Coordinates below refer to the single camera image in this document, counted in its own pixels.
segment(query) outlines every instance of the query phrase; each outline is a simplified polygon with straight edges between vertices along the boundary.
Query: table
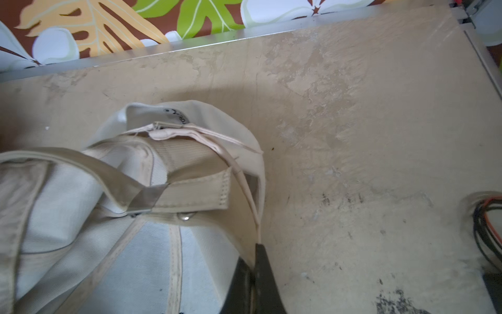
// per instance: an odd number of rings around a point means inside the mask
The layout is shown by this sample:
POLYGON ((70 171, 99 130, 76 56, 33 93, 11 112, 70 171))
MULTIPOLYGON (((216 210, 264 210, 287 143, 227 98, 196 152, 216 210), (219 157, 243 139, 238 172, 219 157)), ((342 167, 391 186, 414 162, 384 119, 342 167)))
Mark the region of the table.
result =
POLYGON ((0 85, 2 149, 81 148, 126 103, 196 99, 264 150, 289 313, 492 313, 469 205, 502 101, 447 4, 0 85))

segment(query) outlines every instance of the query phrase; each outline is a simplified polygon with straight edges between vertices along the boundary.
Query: black wire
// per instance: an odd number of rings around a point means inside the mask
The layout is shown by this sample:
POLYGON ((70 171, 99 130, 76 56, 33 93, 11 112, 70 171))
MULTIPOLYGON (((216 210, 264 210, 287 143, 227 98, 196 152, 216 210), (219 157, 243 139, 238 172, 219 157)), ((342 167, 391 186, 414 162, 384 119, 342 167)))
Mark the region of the black wire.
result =
POLYGON ((481 244, 479 243, 479 240, 477 238, 477 233, 476 233, 476 230, 474 230, 474 240, 476 241, 476 245, 477 245, 477 248, 479 249, 479 251, 481 252, 481 254, 483 255, 483 257, 493 266, 495 267, 496 270, 498 270, 499 272, 502 272, 502 270, 500 270, 500 268, 497 267, 497 265, 495 265, 495 263, 493 263, 490 258, 488 258, 488 256, 486 255, 486 253, 483 251, 483 249, 481 248, 481 244))
POLYGON ((485 212, 492 211, 492 210, 502 210, 502 207, 500 206, 490 206, 493 203, 502 203, 502 200, 498 199, 493 199, 490 201, 487 205, 484 205, 485 200, 479 202, 476 205, 476 208, 474 209, 474 212, 472 214, 473 218, 473 234, 474 234, 474 240, 476 241, 476 245, 483 255, 483 257, 493 266, 495 269, 497 269, 499 272, 502 272, 502 270, 493 263, 493 261, 487 256, 487 254, 483 251, 481 244, 479 242, 479 238, 483 241, 483 243, 495 254, 495 256, 499 259, 500 262, 502 262, 502 254, 498 250, 498 248, 493 245, 493 242, 497 244, 497 246, 502 250, 501 244, 497 241, 491 230, 487 226, 486 218, 484 216, 485 212))
MULTIPOLYGON (((502 210, 502 207, 500 207, 500 206, 488 207, 488 208, 485 209, 485 212, 495 211, 495 210, 502 210)), ((493 234, 493 232, 491 231, 491 229, 488 228, 487 224, 485 225, 485 228, 488 231, 488 233, 490 234, 490 236, 492 238, 492 241, 495 242, 495 244, 497 244, 498 248, 502 251, 502 244, 500 244, 500 242, 495 237, 495 235, 493 234)))

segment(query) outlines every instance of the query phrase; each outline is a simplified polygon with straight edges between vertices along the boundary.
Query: red wire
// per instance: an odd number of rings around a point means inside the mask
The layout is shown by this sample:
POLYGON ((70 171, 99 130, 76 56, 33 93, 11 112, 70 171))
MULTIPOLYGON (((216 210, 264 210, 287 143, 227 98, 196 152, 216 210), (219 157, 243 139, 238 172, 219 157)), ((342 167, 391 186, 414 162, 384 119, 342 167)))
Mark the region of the red wire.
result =
MULTIPOLYGON (((484 202, 484 204, 483 204, 483 208, 485 208, 486 206, 488 206, 495 199, 502 199, 502 197, 492 197, 492 198, 487 199, 484 202)), ((490 220, 488 219, 488 215, 486 214, 486 212, 484 212, 484 219, 486 220, 486 225, 491 230, 491 232, 495 236, 495 238, 498 241, 498 243, 500 243, 502 245, 502 238, 500 237, 500 235, 498 234, 498 232, 495 230, 495 228, 493 227, 493 225, 490 223, 490 220)))

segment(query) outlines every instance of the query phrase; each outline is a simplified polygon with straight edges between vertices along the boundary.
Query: metal eyelet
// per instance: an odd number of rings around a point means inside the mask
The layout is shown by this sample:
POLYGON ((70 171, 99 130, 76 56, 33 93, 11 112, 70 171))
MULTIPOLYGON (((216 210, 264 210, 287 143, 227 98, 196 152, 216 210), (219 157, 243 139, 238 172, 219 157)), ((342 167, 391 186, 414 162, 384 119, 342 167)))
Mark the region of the metal eyelet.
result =
POLYGON ((191 213, 178 213, 178 219, 187 221, 190 218, 192 218, 197 212, 191 212, 191 213))

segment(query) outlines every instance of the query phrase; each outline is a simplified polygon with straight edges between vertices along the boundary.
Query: wire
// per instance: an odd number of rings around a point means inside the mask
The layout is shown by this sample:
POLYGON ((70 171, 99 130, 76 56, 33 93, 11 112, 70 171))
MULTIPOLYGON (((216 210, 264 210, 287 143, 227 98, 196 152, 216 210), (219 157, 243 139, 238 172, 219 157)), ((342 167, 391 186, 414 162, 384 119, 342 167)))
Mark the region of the wire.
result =
POLYGON ((474 212, 472 213, 472 230, 476 245, 483 257, 493 267, 495 267, 495 269, 497 269, 499 272, 502 272, 502 270, 498 266, 496 266, 495 263, 485 253, 479 241, 479 239, 481 239, 486 247, 488 247, 502 263, 502 254, 500 253, 502 251, 502 240, 500 239, 500 236, 496 232, 493 225, 490 223, 488 215, 486 214, 489 211, 502 210, 502 206, 491 206, 492 204, 502 204, 502 197, 491 197, 479 202, 476 205, 474 212))

